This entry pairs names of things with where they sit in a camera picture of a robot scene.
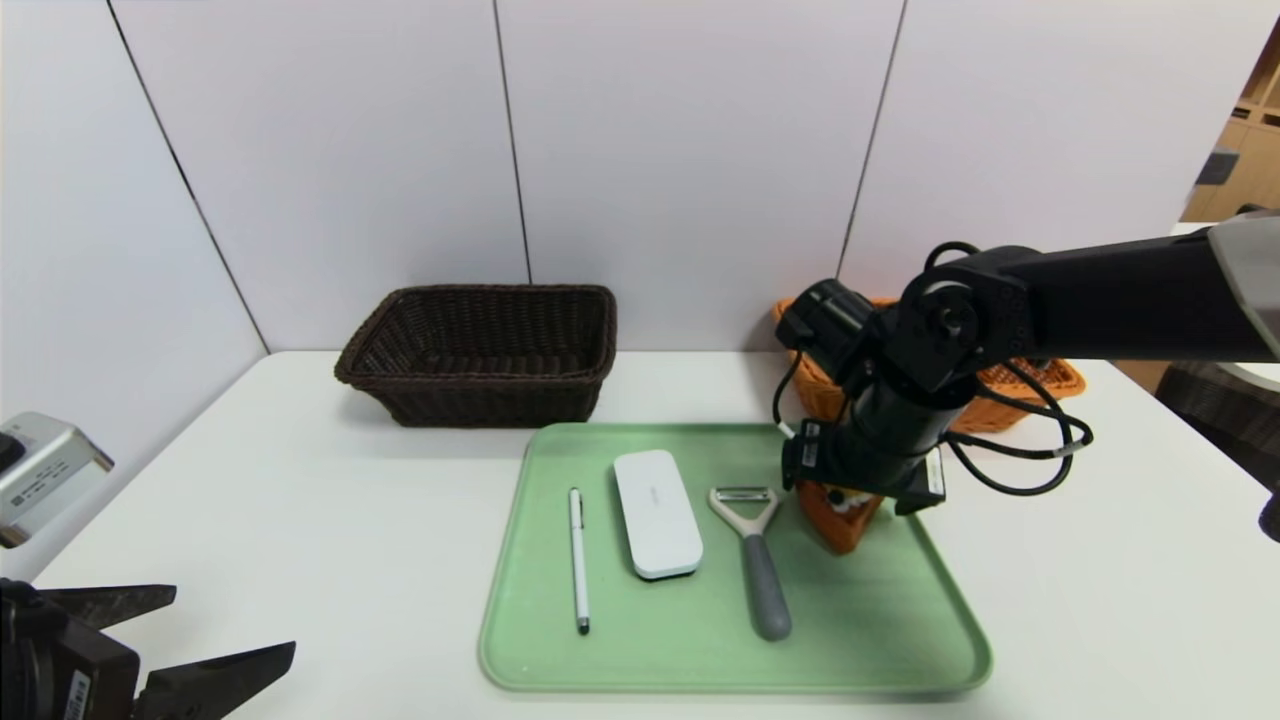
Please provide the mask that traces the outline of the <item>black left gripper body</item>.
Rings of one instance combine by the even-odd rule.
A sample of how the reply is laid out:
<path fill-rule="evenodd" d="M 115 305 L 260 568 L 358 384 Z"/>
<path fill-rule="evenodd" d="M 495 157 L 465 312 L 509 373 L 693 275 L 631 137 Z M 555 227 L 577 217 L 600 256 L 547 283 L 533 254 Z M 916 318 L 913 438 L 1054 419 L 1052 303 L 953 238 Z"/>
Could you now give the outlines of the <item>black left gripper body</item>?
<path fill-rule="evenodd" d="M 123 667 L 137 667 L 128 648 L 3 579 L 4 719 L 87 719 L 101 673 Z"/>

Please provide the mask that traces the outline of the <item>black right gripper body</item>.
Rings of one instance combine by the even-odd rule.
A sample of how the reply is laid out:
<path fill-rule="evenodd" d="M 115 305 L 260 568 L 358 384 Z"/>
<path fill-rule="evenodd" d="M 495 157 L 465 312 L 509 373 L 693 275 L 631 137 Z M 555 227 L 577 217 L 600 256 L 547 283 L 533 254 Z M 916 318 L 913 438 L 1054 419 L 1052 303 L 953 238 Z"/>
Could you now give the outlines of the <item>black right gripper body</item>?
<path fill-rule="evenodd" d="M 899 516 L 932 509 L 946 500 L 946 488 L 931 478 L 925 460 L 965 406 L 965 395 L 870 386 L 847 419 L 803 421 L 794 437 L 794 483 L 891 498 Z"/>

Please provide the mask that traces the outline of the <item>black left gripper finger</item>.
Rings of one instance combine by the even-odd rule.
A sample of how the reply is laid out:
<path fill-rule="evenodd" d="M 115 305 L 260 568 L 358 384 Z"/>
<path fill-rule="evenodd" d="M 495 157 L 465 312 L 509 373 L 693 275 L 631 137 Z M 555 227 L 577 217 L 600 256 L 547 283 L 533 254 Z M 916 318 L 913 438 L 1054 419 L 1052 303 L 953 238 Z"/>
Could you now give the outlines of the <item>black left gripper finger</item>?
<path fill-rule="evenodd" d="M 78 623 L 102 630 L 170 606 L 177 587 L 168 584 L 105 585 L 40 591 L 52 606 Z"/>
<path fill-rule="evenodd" d="M 134 700 L 134 719 L 224 719 L 282 679 L 297 644 L 285 642 L 154 670 Z"/>

